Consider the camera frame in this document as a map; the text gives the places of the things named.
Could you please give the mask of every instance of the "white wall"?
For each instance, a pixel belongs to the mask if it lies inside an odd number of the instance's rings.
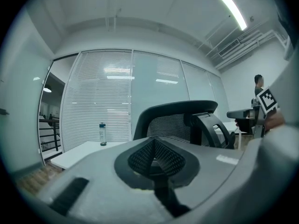
[[[288,62],[283,59],[284,49],[275,38],[254,50],[252,56],[221,75],[231,111],[251,107],[255,97],[254,76],[264,77],[264,87],[270,86],[281,74]]]
[[[22,10],[6,37],[0,59],[0,107],[9,112],[0,115],[0,154],[8,172],[42,163],[38,105],[51,54],[27,11]]]
[[[181,59],[220,75],[195,47],[175,37],[143,28],[91,28],[69,35],[56,52],[56,58],[91,49],[135,49]]]
[[[63,83],[66,83],[69,79],[71,66],[73,65],[76,57],[77,56],[70,56],[58,61],[54,61],[51,66],[50,72]]]

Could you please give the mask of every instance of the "water bottle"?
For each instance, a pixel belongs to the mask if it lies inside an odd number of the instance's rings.
[[[106,124],[100,122],[100,145],[105,146],[106,144]]]

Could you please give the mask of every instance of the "person's hand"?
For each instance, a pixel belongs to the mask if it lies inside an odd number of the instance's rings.
[[[239,124],[237,123],[237,120],[235,119],[235,125],[237,126],[237,127],[239,127]]]
[[[281,126],[285,123],[285,119],[281,113],[281,111],[276,111],[273,113],[269,113],[265,120],[265,129],[270,130]]]

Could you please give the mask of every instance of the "window blinds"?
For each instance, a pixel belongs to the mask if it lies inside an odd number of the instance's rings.
[[[64,151],[86,141],[99,141],[99,123],[106,123],[107,142],[129,141],[131,51],[82,52],[64,92]]]

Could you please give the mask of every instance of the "black chair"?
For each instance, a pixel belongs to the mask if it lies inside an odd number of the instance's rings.
[[[133,140],[163,136],[185,143],[234,149],[235,133],[229,135],[213,114],[217,106],[214,101],[193,100],[148,108],[139,116]],[[222,131],[223,143],[220,143],[215,128]]]

